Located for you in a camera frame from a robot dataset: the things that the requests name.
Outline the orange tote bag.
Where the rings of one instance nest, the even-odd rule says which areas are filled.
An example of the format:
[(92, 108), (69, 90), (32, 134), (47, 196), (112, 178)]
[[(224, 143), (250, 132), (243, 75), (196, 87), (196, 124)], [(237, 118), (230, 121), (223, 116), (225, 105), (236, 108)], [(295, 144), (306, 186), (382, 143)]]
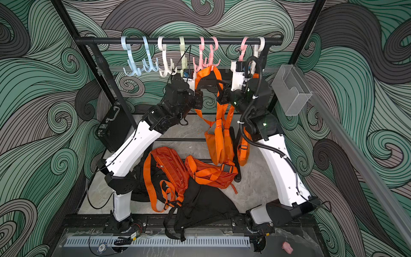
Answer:
[(223, 116), (225, 115), (227, 105), (220, 104), (221, 98), (224, 95), (224, 83), (222, 82), (222, 76), (218, 68), (215, 66), (207, 67), (197, 73), (195, 80), (195, 89), (197, 89), (201, 79), (214, 74), (217, 82), (217, 113), (215, 121), (209, 121), (203, 117), (200, 109), (195, 109), (197, 115), (203, 119), (208, 125), (209, 129), (204, 133), (206, 137), (206, 143), (208, 146), (209, 154), (214, 165), (224, 163), (226, 160), (225, 142), (223, 136)]

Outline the red orange black backpack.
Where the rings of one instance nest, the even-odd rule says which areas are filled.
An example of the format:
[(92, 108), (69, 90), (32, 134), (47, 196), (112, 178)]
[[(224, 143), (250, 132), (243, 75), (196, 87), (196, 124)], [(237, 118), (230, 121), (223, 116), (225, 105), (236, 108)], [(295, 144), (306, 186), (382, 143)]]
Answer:
[(156, 213), (174, 213), (183, 205), (190, 175), (178, 153), (160, 147), (143, 156), (133, 168), (137, 184), (131, 200), (148, 202)]

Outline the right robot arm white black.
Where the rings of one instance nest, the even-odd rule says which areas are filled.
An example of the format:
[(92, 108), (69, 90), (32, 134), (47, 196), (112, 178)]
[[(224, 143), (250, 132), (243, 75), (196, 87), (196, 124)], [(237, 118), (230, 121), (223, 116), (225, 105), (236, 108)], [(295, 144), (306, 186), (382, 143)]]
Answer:
[(238, 89), (223, 80), (218, 91), (220, 104), (230, 103), (241, 114), (240, 135), (257, 147), (268, 164), (278, 193), (278, 199), (248, 210), (245, 214), (247, 229), (268, 233), (274, 227), (287, 224), (320, 207), (319, 198), (313, 197), (299, 178), (289, 158), (284, 131), (278, 118), (268, 110), (271, 89), (265, 80), (252, 78)]

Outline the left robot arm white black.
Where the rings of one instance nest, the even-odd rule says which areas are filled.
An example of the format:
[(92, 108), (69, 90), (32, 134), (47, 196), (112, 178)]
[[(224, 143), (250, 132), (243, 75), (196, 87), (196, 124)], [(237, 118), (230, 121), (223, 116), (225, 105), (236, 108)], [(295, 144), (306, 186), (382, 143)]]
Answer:
[(133, 165), (169, 128), (181, 124), (192, 109), (201, 108), (202, 93), (196, 90), (195, 79), (172, 80), (160, 103), (142, 116), (135, 131), (112, 156), (101, 161), (99, 169), (114, 192), (116, 222), (129, 221), (131, 217), (131, 195), (136, 183), (131, 175)]

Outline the orange fanny pack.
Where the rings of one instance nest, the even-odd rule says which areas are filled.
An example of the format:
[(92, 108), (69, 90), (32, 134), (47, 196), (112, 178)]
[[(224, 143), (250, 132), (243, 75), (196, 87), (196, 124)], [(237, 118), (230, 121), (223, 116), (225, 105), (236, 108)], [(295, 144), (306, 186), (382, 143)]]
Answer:
[(238, 90), (235, 90), (235, 109), (241, 114), (239, 120), (239, 144), (237, 146), (237, 156), (240, 166), (244, 166), (247, 163), (249, 152), (250, 152), (250, 143), (252, 142), (252, 137), (247, 129), (254, 130), (254, 126), (251, 122), (246, 121), (249, 113), (251, 112), (252, 107), (249, 108), (249, 111), (246, 112), (249, 103), (252, 100), (253, 92), (257, 87), (260, 76), (255, 73), (252, 78), (248, 79), (245, 84), (243, 84)]

